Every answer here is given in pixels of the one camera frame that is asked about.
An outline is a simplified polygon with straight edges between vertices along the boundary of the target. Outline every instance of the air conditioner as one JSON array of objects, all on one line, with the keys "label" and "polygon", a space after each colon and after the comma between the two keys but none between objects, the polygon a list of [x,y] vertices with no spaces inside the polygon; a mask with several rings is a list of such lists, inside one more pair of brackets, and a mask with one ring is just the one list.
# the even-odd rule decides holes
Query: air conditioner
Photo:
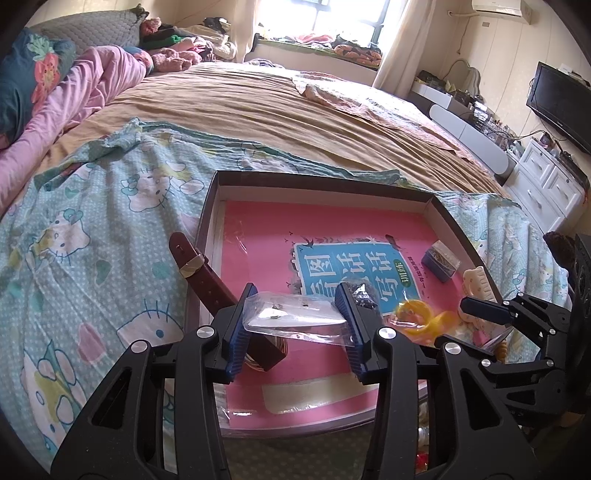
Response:
[{"label": "air conditioner", "polygon": [[531,8],[524,0],[472,0],[472,8],[484,17],[531,23]]}]

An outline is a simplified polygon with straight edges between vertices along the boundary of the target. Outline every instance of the television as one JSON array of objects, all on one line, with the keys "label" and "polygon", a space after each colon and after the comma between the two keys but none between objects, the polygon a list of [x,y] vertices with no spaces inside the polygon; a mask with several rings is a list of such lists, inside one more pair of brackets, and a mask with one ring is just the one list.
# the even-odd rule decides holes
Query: television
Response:
[{"label": "television", "polygon": [[591,89],[540,62],[527,106],[582,151],[591,154]]}]

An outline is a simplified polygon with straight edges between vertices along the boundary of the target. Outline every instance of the drawer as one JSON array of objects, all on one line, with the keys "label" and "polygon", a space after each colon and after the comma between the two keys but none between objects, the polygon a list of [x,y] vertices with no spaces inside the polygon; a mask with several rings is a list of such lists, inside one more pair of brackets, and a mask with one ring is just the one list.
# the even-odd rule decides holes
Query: drawer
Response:
[{"label": "drawer", "polygon": [[540,150],[535,147],[528,149],[519,162],[520,166],[527,170],[530,177],[541,187],[552,172],[554,164]]},{"label": "drawer", "polygon": [[558,167],[555,168],[542,190],[545,197],[550,196],[565,216],[583,201],[580,190]]},{"label": "drawer", "polygon": [[564,221],[564,216],[552,201],[544,198],[539,188],[524,172],[518,171],[507,183],[518,198],[518,202],[529,211],[544,233],[558,230]]}]

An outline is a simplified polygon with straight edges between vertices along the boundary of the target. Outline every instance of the floral pillowcase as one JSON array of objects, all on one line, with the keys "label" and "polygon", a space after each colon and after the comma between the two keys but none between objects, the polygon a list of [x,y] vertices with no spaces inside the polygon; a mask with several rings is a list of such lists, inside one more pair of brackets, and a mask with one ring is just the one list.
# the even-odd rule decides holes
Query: floral pillowcase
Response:
[{"label": "floral pillowcase", "polygon": [[24,28],[0,63],[0,150],[21,136],[76,57],[70,40],[50,40]]}]

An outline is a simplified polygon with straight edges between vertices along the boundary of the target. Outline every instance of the curtain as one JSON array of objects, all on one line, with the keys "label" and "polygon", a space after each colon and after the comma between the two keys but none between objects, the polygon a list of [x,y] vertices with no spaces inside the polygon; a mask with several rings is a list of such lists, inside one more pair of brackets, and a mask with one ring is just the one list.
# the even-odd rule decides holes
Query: curtain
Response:
[{"label": "curtain", "polygon": [[382,59],[374,88],[406,98],[427,41],[437,0],[408,0],[398,33]]},{"label": "curtain", "polygon": [[261,0],[236,0],[232,21],[232,41],[236,44],[234,62],[244,62],[244,57],[252,48],[256,26],[258,25],[258,9]]}]

